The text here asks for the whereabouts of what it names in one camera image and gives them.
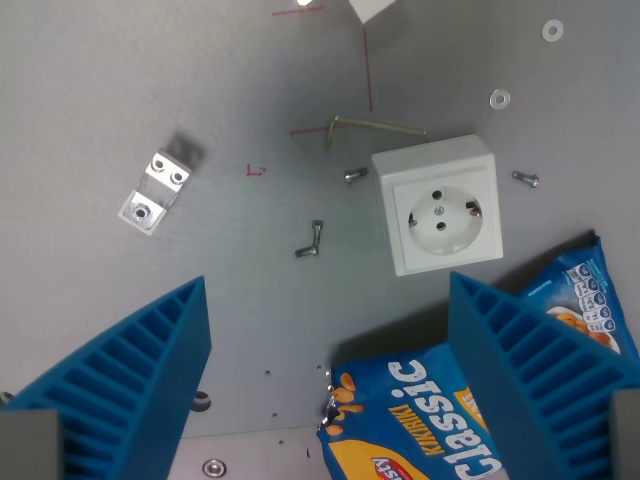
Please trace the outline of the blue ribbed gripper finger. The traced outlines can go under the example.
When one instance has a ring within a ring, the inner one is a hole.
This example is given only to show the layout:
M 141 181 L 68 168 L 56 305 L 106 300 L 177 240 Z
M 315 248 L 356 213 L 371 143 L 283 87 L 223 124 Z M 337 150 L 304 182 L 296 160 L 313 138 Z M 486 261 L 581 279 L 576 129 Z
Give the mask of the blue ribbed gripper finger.
M 66 479 L 165 479 L 210 352 L 205 280 L 196 277 L 87 342 L 3 409 L 59 415 Z
M 638 362 L 459 273 L 448 342 L 509 478 L 612 478 L 611 397 L 638 386 Z

